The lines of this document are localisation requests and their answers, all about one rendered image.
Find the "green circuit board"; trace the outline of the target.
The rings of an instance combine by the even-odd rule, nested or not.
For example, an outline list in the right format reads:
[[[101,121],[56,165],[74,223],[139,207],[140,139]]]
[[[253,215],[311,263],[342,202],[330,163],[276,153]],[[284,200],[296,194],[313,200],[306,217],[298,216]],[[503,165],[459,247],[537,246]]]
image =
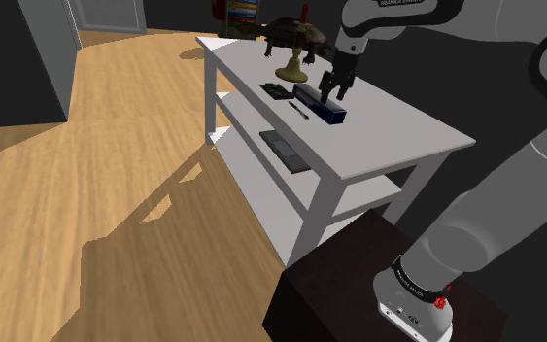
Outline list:
[[[274,100],[290,100],[294,98],[294,94],[290,91],[287,91],[279,84],[266,83],[260,85],[260,87]]]

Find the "dark robot stand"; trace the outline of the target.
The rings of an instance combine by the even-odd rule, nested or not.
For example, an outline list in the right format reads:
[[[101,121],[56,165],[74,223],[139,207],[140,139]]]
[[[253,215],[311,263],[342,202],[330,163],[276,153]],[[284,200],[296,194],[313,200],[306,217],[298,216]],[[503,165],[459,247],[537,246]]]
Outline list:
[[[426,338],[422,318],[380,305],[375,275],[411,246],[400,230],[370,210],[342,228],[279,279],[262,322],[272,342],[500,342],[506,315],[462,280],[447,301],[446,336]]]

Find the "white shelf table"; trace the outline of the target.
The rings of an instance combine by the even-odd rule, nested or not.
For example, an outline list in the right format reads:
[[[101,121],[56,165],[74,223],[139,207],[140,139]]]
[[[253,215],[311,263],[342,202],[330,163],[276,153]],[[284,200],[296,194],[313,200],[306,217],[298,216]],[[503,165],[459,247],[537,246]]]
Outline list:
[[[203,37],[205,139],[214,146],[284,265],[375,207],[397,222],[452,152],[473,141],[363,80],[328,124],[260,85],[290,58],[261,41]],[[291,105],[293,102],[309,120]],[[311,167],[292,174],[259,136],[276,130]]]

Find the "brass candlestick with red candle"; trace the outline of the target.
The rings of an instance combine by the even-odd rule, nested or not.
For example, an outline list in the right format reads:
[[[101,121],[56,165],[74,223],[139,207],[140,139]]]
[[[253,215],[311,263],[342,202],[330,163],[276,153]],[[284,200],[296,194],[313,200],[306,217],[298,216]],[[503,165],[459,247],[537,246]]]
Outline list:
[[[292,56],[289,58],[287,65],[283,68],[278,68],[275,75],[284,81],[291,83],[305,83],[308,76],[300,70],[299,56],[302,52],[304,44],[306,27],[308,26],[307,17],[310,5],[305,2],[301,8],[300,19],[295,22],[296,34],[292,45]]]

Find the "grey door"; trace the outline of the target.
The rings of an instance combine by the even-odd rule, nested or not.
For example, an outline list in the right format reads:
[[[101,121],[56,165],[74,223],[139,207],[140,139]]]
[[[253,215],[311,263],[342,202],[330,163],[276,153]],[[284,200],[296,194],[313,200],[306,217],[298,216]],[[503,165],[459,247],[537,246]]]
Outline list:
[[[80,30],[146,34],[143,0],[68,0]]]

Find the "grey laptop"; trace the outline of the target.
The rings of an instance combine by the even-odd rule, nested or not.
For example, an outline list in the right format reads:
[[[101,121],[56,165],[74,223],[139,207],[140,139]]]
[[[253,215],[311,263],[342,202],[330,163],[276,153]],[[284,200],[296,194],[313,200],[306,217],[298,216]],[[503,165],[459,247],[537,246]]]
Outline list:
[[[311,167],[276,130],[261,131],[259,136],[292,173],[309,171]]]

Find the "dark blue long box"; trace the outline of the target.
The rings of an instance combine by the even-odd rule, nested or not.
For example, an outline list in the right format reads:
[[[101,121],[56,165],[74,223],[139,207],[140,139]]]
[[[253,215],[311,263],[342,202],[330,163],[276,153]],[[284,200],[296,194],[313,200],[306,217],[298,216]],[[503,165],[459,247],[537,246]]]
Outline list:
[[[345,109],[331,100],[323,103],[322,96],[308,84],[294,84],[292,93],[297,100],[328,124],[340,124],[346,117]]]

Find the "black pen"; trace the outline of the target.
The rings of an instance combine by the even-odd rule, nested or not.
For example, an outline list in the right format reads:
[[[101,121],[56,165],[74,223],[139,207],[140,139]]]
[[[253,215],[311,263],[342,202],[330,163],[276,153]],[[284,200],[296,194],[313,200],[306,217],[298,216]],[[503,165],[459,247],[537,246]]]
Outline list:
[[[297,107],[297,105],[295,105],[293,102],[289,101],[288,102],[291,107],[293,107],[304,119],[306,120],[309,120],[309,116],[307,114],[305,114],[300,108]]]

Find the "brown turtle figure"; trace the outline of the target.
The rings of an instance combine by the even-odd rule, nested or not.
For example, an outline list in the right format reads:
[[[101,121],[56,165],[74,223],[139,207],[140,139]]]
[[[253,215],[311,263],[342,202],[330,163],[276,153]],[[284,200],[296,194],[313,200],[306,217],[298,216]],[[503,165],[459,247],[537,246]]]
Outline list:
[[[271,56],[273,47],[293,48],[299,34],[298,20],[292,17],[281,17],[265,26],[255,23],[240,23],[236,28],[242,34],[264,36],[267,43],[265,57]],[[316,55],[325,56],[326,50],[332,50],[326,35],[311,24],[306,26],[303,37],[299,39],[299,46],[307,52],[307,55],[302,59],[302,63],[307,65],[315,62]]]

